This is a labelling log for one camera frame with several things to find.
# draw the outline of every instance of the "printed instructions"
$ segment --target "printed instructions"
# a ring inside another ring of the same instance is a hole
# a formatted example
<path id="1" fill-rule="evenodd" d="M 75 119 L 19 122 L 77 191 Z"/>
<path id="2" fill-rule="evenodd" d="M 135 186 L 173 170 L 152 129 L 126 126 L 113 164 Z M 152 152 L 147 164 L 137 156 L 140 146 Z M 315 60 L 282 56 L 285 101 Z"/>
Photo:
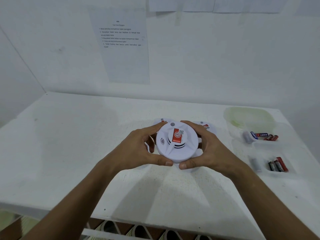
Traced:
<path id="1" fill-rule="evenodd" d="M 110 82 L 150 84 L 146 11 L 88 9 Z"/>

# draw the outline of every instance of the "white smoke detector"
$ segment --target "white smoke detector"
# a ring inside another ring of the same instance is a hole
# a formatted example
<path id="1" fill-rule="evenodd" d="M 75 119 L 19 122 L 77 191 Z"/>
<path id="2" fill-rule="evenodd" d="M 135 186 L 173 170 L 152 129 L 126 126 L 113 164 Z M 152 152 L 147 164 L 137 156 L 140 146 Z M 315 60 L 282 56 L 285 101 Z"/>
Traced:
<path id="1" fill-rule="evenodd" d="M 174 163 L 189 159 L 198 149 L 197 133 L 185 123 L 169 119 L 167 122 L 156 137 L 158 152 Z"/>

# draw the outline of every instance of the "right hand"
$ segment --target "right hand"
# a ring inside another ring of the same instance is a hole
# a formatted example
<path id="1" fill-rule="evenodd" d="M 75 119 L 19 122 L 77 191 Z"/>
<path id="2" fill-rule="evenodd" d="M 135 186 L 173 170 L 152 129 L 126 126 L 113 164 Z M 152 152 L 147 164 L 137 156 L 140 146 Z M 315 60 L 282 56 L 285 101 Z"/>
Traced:
<path id="1" fill-rule="evenodd" d="M 240 169 L 247 168 L 247 165 L 243 161 L 236 157 L 222 144 L 215 134 L 207 131 L 205 127 L 190 121 L 182 120 L 181 122 L 190 125 L 198 136 L 202 138 L 202 143 L 199 143 L 199 148 L 202 149 L 203 154 L 181 162 L 179 169 L 183 170 L 205 166 L 230 178 Z"/>

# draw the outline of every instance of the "white table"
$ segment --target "white table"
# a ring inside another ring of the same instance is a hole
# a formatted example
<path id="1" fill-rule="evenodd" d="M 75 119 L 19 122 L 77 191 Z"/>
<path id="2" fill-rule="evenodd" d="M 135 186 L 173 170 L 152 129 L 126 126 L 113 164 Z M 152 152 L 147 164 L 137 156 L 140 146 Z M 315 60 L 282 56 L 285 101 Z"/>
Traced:
<path id="1" fill-rule="evenodd" d="M 0 129 L 0 207 L 50 210 L 130 131 L 154 118 L 209 121 L 229 148 L 228 106 L 48 93 Z M 277 109 L 266 109 L 287 123 Z M 318 170 L 316 161 L 306 165 Z M 314 178 L 263 178 L 320 236 L 320 192 Z M 120 172 L 93 217 L 242 239 L 264 239 L 232 182 L 213 170 L 194 173 L 148 165 Z"/>

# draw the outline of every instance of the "red label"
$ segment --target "red label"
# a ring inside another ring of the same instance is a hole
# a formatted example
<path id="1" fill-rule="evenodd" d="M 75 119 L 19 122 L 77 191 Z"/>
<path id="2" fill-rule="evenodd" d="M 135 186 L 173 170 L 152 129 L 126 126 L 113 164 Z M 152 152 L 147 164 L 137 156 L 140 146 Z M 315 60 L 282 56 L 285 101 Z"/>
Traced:
<path id="1" fill-rule="evenodd" d="M 182 134 L 183 134 L 183 130 L 174 128 L 172 141 L 181 143 Z"/>

